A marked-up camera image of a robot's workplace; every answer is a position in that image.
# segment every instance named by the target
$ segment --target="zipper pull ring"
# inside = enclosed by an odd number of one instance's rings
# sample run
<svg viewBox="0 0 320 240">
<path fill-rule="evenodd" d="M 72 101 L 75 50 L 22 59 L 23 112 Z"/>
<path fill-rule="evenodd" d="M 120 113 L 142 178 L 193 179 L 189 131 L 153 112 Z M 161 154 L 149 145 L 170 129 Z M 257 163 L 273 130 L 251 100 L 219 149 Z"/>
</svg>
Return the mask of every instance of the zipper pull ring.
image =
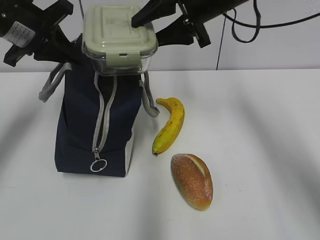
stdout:
<svg viewBox="0 0 320 240">
<path fill-rule="evenodd" d="M 90 166 L 90 170 L 91 170 L 91 172 L 93 172 L 93 173 L 99 173 L 99 172 L 101 172 L 101 171 L 104 170 L 104 169 L 107 167 L 107 165 L 108 165 L 107 160 L 101 159 L 99 153 L 100 153 L 99 148 L 95 148 L 94 151 L 93 151 L 95 161 L 94 161 L 94 162 L 91 164 L 91 166 Z M 104 162 L 104 166 L 101 167 L 101 168 L 98 169 L 98 170 L 94 170 L 95 164 L 97 164 L 97 163 L 99 163 L 99 162 Z"/>
</svg>

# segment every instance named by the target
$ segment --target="banana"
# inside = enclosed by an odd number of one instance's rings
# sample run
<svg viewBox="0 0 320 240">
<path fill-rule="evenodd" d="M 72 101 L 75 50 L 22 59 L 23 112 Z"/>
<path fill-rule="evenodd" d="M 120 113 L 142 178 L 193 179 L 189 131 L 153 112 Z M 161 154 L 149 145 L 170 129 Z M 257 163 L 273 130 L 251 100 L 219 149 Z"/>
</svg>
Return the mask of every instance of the banana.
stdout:
<svg viewBox="0 0 320 240">
<path fill-rule="evenodd" d="M 175 97 L 158 98 L 156 103 L 163 105 L 171 113 L 170 119 L 158 133 L 152 145 L 153 155 L 158 156 L 170 148 L 179 135 L 185 120 L 185 108 L 181 101 Z"/>
</svg>

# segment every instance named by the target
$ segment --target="bread loaf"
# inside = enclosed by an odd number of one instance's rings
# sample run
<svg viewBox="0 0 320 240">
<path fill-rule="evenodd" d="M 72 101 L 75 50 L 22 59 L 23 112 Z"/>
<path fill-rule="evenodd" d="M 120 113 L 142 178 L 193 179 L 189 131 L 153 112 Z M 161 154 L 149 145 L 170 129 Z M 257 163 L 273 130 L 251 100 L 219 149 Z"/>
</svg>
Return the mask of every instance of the bread loaf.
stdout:
<svg viewBox="0 0 320 240">
<path fill-rule="evenodd" d="M 207 165 L 192 154 L 176 154 L 171 160 L 175 184 L 184 199 L 195 209 L 210 207 L 214 187 Z"/>
</svg>

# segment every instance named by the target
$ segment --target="navy blue bag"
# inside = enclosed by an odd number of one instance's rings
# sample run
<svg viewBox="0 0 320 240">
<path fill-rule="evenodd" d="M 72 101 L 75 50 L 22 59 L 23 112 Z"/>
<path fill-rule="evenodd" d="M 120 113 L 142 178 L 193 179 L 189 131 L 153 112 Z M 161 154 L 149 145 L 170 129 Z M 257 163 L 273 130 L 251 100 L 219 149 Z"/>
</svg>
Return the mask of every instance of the navy blue bag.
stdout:
<svg viewBox="0 0 320 240">
<path fill-rule="evenodd" d="M 81 36 L 75 44 L 81 51 Z M 140 75 L 100 76 L 90 59 L 84 54 L 82 57 L 83 64 L 59 64 L 39 94 L 39 99 L 46 102 L 65 74 L 56 168 L 63 173 L 125 177 L 131 161 L 133 125 L 142 99 L 152 117 L 159 114 L 149 79 L 143 82 Z M 58 71 L 58 80 L 52 83 Z"/>
</svg>

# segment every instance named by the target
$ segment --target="black cable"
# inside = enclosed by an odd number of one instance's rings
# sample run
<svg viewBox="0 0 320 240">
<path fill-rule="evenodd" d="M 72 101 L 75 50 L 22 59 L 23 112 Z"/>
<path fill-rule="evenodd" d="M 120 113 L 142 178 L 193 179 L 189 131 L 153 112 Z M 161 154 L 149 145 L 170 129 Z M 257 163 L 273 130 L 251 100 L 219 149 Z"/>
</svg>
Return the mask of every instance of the black cable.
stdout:
<svg viewBox="0 0 320 240">
<path fill-rule="evenodd" d="M 258 9 L 257 0 L 253 0 L 253 9 L 254 9 L 255 18 L 256 18 L 256 25 L 255 25 L 255 33 L 249 41 L 242 40 L 237 36 L 236 28 L 235 28 L 236 24 L 235 24 L 235 22 L 232 23 L 232 30 L 231 30 L 232 36 L 234 37 L 235 40 L 237 40 L 240 43 L 243 43 L 243 44 L 252 43 L 254 40 L 256 40 L 256 38 L 259 35 L 260 26 L 261 26 L 261 14 Z M 236 9 L 233 9 L 233 11 L 234 11 L 234 20 L 235 20 L 237 18 L 237 11 L 236 11 Z"/>
<path fill-rule="evenodd" d="M 85 17 L 85 13 L 84 13 L 84 7 L 82 6 L 82 1 L 79 0 L 79 6 L 80 6 L 80 11 L 81 11 L 81 16 L 82 19 Z"/>
<path fill-rule="evenodd" d="M 228 20 L 230 20 L 231 22 L 233 22 L 234 24 L 238 24 L 240 26 L 243 27 L 247 27 L 247 28 L 253 28 L 256 29 L 257 26 L 256 25 L 251 25 L 251 24 L 247 24 L 247 23 L 243 23 L 240 21 L 237 21 L 235 19 L 233 19 L 231 16 L 227 15 L 227 14 L 223 14 Z M 285 22 L 285 23 L 279 23 L 279 24 L 271 24 L 271 25 L 261 25 L 260 29 L 272 29 L 272 28 L 280 28 L 280 27 L 285 27 L 285 26 L 290 26 L 290 25 L 295 25 L 295 24 L 300 24 L 303 23 L 305 21 L 314 19 L 316 17 L 320 17 L 320 12 L 316 13 L 314 15 L 305 17 L 305 18 L 301 18 L 299 20 L 295 20 L 295 21 L 289 21 L 289 22 Z"/>
<path fill-rule="evenodd" d="M 222 34 L 221 34 L 221 41 L 220 41 L 220 47 L 219 47 L 219 55 L 218 55 L 218 59 L 217 59 L 217 61 L 216 61 L 216 70 L 217 70 L 217 71 L 218 71 L 218 69 L 219 69 L 219 62 L 220 62 L 220 55 L 221 55 L 222 43 L 223 43 L 223 41 L 224 41 L 225 28 L 226 28 L 226 20 L 227 20 L 227 18 L 224 17 L 223 27 L 222 27 Z"/>
</svg>

